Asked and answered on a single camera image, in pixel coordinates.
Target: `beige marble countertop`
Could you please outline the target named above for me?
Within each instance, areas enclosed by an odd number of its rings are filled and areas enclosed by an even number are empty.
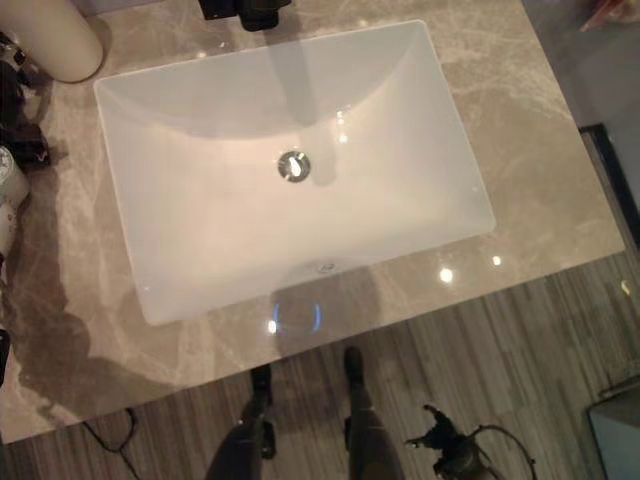
[[[54,83],[43,128],[54,168],[31,175],[2,323],[14,349],[0,394],[5,442],[231,375],[327,342],[623,249],[609,206],[518,0],[294,0],[268,33],[205,22],[196,0],[91,18],[108,49],[97,77],[295,38],[422,19],[493,204],[494,232],[282,294],[324,304],[323,328],[266,329],[273,299],[151,327],[116,207],[93,79]],[[492,258],[500,256],[499,266]],[[439,280],[449,268],[453,282]]]

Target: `black faucet base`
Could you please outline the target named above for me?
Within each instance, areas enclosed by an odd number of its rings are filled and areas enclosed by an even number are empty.
[[[249,32],[278,26],[278,9],[291,0],[199,0],[205,20],[240,16],[242,27]]]

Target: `drain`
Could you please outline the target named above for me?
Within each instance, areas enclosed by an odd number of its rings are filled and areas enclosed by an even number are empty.
[[[287,182],[298,183],[309,176],[311,162],[305,153],[290,151],[280,156],[278,172]]]

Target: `gray wood floor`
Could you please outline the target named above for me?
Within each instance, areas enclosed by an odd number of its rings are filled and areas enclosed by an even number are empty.
[[[429,426],[426,402],[466,430],[478,423],[512,430],[536,458],[541,479],[603,478],[585,407],[640,373],[639,273],[632,247],[274,364],[279,451],[263,478],[347,478],[341,356],[348,344],[363,350],[372,398],[409,478],[435,478],[432,453],[402,446]],[[241,374],[137,407],[140,428],[128,453],[141,477],[203,478],[249,393]],[[116,413],[93,424],[115,440],[126,421]],[[480,443],[509,478],[528,478],[507,440],[487,433]],[[81,426],[9,445],[6,455],[11,479],[131,478]]]

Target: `undermount sink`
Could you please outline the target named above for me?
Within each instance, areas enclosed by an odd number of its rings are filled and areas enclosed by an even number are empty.
[[[422,22],[118,75],[95,92],[151,324],[494,228]]]

